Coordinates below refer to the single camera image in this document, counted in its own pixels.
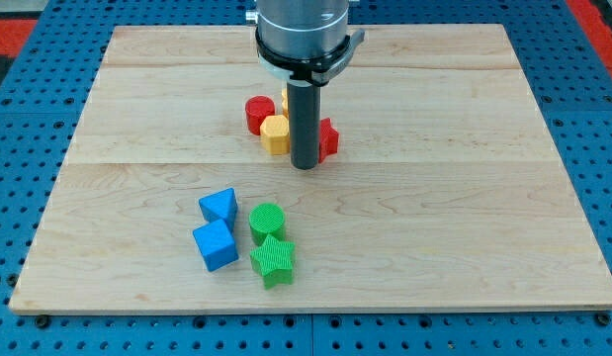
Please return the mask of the black clamp ring mount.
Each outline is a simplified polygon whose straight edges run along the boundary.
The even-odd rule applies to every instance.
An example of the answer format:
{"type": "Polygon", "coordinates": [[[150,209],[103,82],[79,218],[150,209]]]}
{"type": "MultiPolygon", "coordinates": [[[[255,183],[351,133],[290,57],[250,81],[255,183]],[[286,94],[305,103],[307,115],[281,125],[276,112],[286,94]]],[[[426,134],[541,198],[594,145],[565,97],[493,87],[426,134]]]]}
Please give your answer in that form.
{"type": "Polygon", "coordinates": [[[351,36],[346,35],[341,44],[322,56],[297,59],[272,51],[255,31],[260,63],[280,80],[295,86],[323,87],[339,75],[350,63],[356,48],[364,41],[365,30],[359,28],[351,36]]]}

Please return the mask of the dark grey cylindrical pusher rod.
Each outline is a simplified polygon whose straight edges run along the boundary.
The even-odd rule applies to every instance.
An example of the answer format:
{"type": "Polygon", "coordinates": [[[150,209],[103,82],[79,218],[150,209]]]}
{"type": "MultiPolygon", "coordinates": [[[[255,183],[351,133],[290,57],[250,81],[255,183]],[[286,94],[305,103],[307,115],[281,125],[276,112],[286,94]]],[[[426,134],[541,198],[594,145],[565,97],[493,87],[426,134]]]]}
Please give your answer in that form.
{"type": "Polygon", "coordinates": [[[291,162],[308,170],[318,163],[320,89],[287,84],[291,162]]]}

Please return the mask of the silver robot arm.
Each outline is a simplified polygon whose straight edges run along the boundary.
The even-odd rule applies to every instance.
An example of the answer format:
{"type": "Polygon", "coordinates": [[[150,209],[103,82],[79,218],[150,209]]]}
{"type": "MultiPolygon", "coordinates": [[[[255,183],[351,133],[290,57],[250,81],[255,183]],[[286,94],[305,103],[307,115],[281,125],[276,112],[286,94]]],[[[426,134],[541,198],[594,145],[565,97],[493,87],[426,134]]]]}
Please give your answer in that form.
{"type": "Polygon", "coordinates": [[[365,31],[348,32],[348,0],[257,0],[255,40],[262,65],[287,87],[291,161],[319,159],[320,89],[350,63],[365,31]]]}

